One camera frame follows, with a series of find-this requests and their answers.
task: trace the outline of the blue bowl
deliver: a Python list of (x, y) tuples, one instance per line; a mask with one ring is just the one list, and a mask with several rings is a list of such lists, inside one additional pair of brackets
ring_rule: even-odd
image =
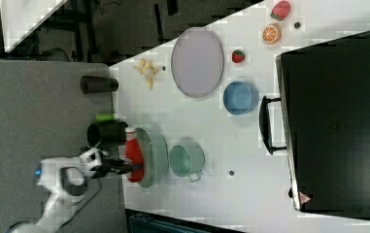
[(232, 115), (243, 115), (256, 108), (259, 93), (254, 85), (243, 82), (229, 84), (223, 93), (223, 104)]

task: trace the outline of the strawberry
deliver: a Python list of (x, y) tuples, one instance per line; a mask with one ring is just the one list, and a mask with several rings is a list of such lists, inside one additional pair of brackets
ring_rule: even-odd
[(273, 8), (270, 17), (277, 21), (282, 21), (290, 12), (290, 4), (287, 1), (281, 1)]
[(235, 50), (232, 53), (232, 61), (234, 63), (241, 63), (245, 60), (245, 55), (240, 50)]

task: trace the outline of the briefcase handle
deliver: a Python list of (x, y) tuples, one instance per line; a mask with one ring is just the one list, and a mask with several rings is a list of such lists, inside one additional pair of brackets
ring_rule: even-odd
[(278, 102), (278, 101), (281, 101), (281, 98), (270, 99), (270, 98), (267, 98), (265, 95), (263, 96), (262, 103), (260, 105), (260, 113), (259, 113), (260, 134), (262, 136), (264, 146), (266, 146), (270, 154), (273, 154), (273, 152), (277, 150), (286, 150), (286, 147), (279, 147), (279, 148), (273, 147), (273, 143), (272, 143), (272, 129), (270, 128), (270, 117), (269, 117), (268, 104), (273, 103), (273, 102)]

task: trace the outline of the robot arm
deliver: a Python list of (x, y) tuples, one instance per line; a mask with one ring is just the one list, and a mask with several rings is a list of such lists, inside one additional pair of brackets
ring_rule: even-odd
[(78, 157), (41, 161), (35, 172), (36, 182), (50, 192), (43, 216), (36, 224), (25, 223), (8, 232), (54, 233), (71, 220), (82, 206), (89, 180), (103, 178), (109, 172), (125, 174), (141, 169), (141, 166), (106, 156), (106, 152), (91, 148)]

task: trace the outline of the black cup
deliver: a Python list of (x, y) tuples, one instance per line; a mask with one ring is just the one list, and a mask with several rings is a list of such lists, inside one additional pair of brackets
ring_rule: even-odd
[(87, 141), (91, 147), (100, 142), (98, 148), (110, 149), (118, 147), (126, 142), (125, 128), (128, 125), (123, 122), (110, 124), (90, 124), (87, 128)]
[(83, 76), (81, 78), (83, 94), (113, 92), (118, 90), (118, 80), (112, 78)]

